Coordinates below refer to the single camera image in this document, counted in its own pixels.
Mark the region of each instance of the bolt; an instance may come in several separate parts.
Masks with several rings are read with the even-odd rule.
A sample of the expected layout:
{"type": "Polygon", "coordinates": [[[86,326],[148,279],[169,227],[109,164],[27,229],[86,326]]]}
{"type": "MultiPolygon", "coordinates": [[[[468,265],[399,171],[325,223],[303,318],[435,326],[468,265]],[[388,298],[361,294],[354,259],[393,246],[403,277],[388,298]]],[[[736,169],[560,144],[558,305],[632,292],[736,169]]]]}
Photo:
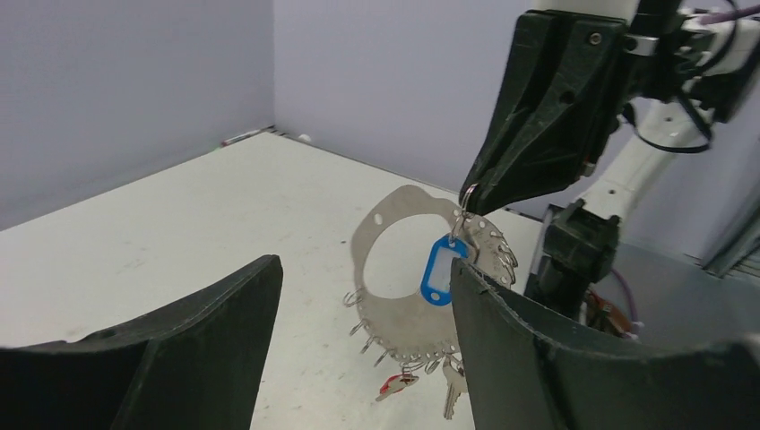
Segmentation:
{"type": "Polygon", "coordinates": [[[601,35],[599,33],[592,33],[591,36],[589,36],[589,43],[596,46],[601,43],[601,35]]]}

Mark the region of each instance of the key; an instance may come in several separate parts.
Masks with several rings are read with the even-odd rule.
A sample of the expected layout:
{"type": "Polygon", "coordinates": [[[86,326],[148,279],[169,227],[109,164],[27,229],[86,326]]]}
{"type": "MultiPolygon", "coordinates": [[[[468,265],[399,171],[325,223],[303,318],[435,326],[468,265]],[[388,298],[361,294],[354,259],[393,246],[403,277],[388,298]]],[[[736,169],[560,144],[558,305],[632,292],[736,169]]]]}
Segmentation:
{"type": "Polygon", "coordinates": [[[413,385],[419,379],[413,374],[397,374],[388,378],[380,388],[380,395],[375,401],[385,400],[391,394],[395,394],[406,387],[413,385]]]}
{"type": "Polygon", "coordinates": [[[459,397],[462,396],[462,393],[467,392],[467,381],[464,379],[464,368],[453,368],[449,356],[446,356],[446,359],[444,360],[444,376],[448,382],[446,403],[444,405],[444,418],[452,419],[453,406],[456,404],[459,397]]]}

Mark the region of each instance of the metal plate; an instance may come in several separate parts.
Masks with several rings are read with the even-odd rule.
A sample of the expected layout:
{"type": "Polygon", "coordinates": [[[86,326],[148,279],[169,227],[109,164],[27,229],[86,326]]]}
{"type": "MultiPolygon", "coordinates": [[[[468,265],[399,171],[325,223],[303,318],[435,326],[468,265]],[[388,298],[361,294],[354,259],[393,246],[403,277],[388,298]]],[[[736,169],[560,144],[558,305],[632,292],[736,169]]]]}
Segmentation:
{"type": "MultiPolygon", "coordinates": [[[[369,292],[364,279],[369,252],[380,235],[402,219],[426,214],[441,216],[453,228],[461,209],[454,202],[434,198],[414,185],[405,185],[378,203],[351,239],[356,291],[346,305],[355,305],[360,319],[351,334],[363,327],[369,340],[362,351],[377,343],[403,365],[429,363],[459,351],[451,305],[431,305],[419,290],[406,297],[378,297],[369,292]]],[[[505,246],[506,242],[496,226],[480,216],[472,216],[465,222],[462,233],[463,241],[470,248],[467,261],[474,262],[496,280],[505,280],[503,285],[509,287],[514,282],[514,269],[501,264],[505,254],[499,253],[499,246],[505,246]]],[[[506,260],[509,258],[514,260],[511,251],[506,260]]]]}

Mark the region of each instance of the white table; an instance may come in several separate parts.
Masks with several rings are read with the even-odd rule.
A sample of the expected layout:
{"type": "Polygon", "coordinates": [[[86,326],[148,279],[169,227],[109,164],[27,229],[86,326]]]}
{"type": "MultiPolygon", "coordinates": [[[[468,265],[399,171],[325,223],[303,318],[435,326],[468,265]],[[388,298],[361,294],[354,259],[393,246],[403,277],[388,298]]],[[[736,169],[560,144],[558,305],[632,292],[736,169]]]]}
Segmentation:
{"type": "MultiPolygon", "coordinates": [[[[443,420],[439,372],[375,403],[398,366],[374,368],[381,350],[362,356],[366,337],[348,335],[358,321],[341,304],[353,288],[348,241],[377,202],[409,183],[264,133],[0,232],[0,343],[75,341],[278,254],[285,279],[252,428],[473,428],[467,396],[443,420]]],[[[489,218],[523,262],[522,288],[540,224],[505,211],[489,218]]],[[[369,287],[413,291],[445,232],[434,216],[391,227],[370,255],[369,287]]]]}

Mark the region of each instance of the wire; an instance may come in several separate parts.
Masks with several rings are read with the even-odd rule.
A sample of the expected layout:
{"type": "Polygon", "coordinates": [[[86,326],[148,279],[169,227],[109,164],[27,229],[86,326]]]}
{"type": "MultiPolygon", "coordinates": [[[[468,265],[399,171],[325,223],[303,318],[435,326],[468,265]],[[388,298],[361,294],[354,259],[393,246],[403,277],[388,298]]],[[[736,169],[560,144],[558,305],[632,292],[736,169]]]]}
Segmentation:
{"type": "Polygon", "coordinates": [[[747,18],[748,16],[756,15],[758,13],[760,13],[760,4],[738,9],[733,12],[708,13],[706,15],[702,15],[702,17],[699,19],[699,23],[702,25],[720,24],[721,22],[729,22],[741,18],[747,18]]]}
{"type": "Polygon", "coordinates": [[[638,313],[638,310],[636,309],[636,303],[634,301],[634,292],[631,290],[631,287],[628,285],[626,278],[624,278],[623,275],[617,269],[612,269],[612,276],[615,277],[615,279],[617,280],[617,283],[620,285],[620,289],[623,290],[623,294],[626,295],[626,302],[628,303],[628,313],[631,315],[631,321],[638,322],[639,313],[638,313]]]}
{"type": "Polygon", "coordinates": [[[738,19],[742,17],[742,13],[747,13],[747,11],[750,11],[750,12],[754,11],[754,9],[752,8],[747,8],[740,11],[737,8],[736,2],[734,0],[724,0],[724,1],[731,6],[732,11],[730,13],[727,13],[730,17],[728,18],[726,14],[723,14],[720,19],[715,20],[715,22],[713,23],[733,21],[733,25],[731,26],[731,32],[729,33],[729,36],[726,38],[726,43],[724,43],[721,46],[721,48],[718,49],[718,52],[716,52],[714,56],[710,57],[710,59],[708,59],[704,64],[695,67],[689,73],[685,73],[682,76],[682,82],[675,89],[676,101],[686,111],[687,115],[689,116],[689,119],[691,119],[692,123],[694,123],[696,129],[699,130],[699,133],[701,133],[702,136],[704,136],[704,138],[706,139],[706,142],[702,145],[688,146],[685,148],[674,148],[670,146],[659,145],[655,142],[652,142],[644,138],[641,135],[641,133],[639,133],[638,124],[636,123],[636,110],[634,108],[634,105],[632,105],[631,103],[626,103],[623,106],[623,112],[621,113],[621,115],[623,119],[625,119],[626,122],[628,122],[633,127],[635,136],[639,138],[639,140],[653,147],[656,150],[669,152],[671,154],[698,154],[701,152],[708,151],[711,148],[711,144],[713,143],[712,124],[708,124],[707,121],[704,120],[702,115],[700,115],[699,111],[694,106],[694,103],[691,102],[691,99],[689,98],[688,94],[686,94],[683,91],[683,86],[687,80],[694,79],[698,76],[702,76],[704,73],[712,69],[721,61],[723,61],[723,58],[725,58],[729,54],[731,48],[733,47],[734,41],[736,40],[736,36],[738,32],[738,19]]]}
{"type": "Polygon", "coordinates": [[[687,81],[689,79],[695,78],[697,76],[703,75],[708,70],[712,69],[714,66],[718,65],[719,62],[723,61],[723,58],[725,58],[729,52],[731,51],[731,47],[734,45],[734,40],[736,40],[737,32],[738,32],[738,8],[736,6],[736,2],[734,0],[723,0],[726,3],[728,3],[731,6],[733,19],[729,21],[733,21],[733,25],[731,26],[731,33],[729,33],[728,38],[726,39],[726,43],[721,46],[720,49],[718,49],[718,52],[715,53],[714,56],[710,57],[709,60],[707,60],[704,64],[696,67],[696,69],[689,74],[684,81],[687,81]]]}
{"type": "Polygon", "coordinates": [[[653,147],[656,150],[670,152],[671,154],[698,154],[700,152],[705,152],[709,150],[711,148],[711,143],[713,142],[713,131],[710,129],[710,126],[704,121],[702,116],[699,115],[698,112],[696,112],[696,108],[694,106],[691,106],[693,111],[690,111],[690,109],[686,107],[684,108],[687,110],[687,114],[692,119],[692,121],[694,121],[699,131],[702,132],[704,137],[707,138],[707,143],[703,145],[699,145],[699,146],[687,146],[685,148],[659,145],[643,137],[641,133],[639,133],[639,126],[638,126],[638,123],[636,122],[636,110],[634,108],[634,105],[632,105],[631,103],[626,103],[623,106],[623,112],[621,113],[621,115],[623,116],[623,119],[625,119],[626,122],[629,123],[631,127],[633,127],[635,136],[639,138],[640,141],[646,143],[647,145],[653,147]]]}

